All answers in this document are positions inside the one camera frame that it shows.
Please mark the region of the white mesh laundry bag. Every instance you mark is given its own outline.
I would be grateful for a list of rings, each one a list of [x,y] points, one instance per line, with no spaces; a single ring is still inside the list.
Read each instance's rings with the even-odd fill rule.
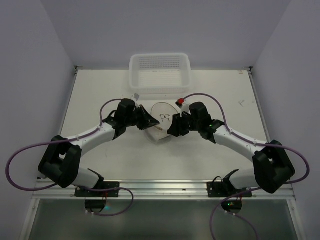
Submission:
[[[157,102],[150,110],[151,116],[159,121],[159,124],[144,131],[145,137],[153,144],[164,144],[172,140],[173,136],[167,131],[172,125],[173,115],[177,114],[176,108],[166,102]]]

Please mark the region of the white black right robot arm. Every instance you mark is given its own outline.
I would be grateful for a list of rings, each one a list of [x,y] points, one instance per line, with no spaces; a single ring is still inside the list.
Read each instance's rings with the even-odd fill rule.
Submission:
[[[221,182],[213,184],[214,190],[230,196],[247,188],[261,188],[273,194],[296,173],[280,142],[256,141],[238,132],[232,133],[225,122],[211,118],[202,102],[187,104],[180,98],[176,105],[180,113],[173,115],[169,135],[180,137],[197,132],[203,139],[227,147],[253,164],[252,169],[231,171]]]

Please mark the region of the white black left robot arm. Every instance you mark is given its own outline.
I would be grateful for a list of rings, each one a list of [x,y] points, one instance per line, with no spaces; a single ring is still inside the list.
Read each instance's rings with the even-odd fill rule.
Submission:
[[[80,167],[82,157],[100,145],[123,135],[127,128],[144,131],[159,125],[142,105],[124,98],[116,110],[102,118],[97,127],[71,138],[55,136],[49,143],[38,171],[61,188],[70,185],[85,189],[101,189],[104,178],[91,169]]]

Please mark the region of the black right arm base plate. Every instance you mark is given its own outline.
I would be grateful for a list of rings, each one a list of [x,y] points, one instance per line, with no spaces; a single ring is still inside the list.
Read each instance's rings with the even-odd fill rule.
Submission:
[[[209,198],[227,198],[247,189],[236,189],[232,185],[224,183],[220,176],[215,177],[212,181],[206,183],[206,190]]]

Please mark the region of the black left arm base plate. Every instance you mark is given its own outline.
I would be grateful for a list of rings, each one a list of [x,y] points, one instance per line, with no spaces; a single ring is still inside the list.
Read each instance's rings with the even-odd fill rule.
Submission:
[[[83,198],[117,198],[119,190],[120,183],[118,181],[103,181],[98,183],[93,190],[78,187],[74,195]]]

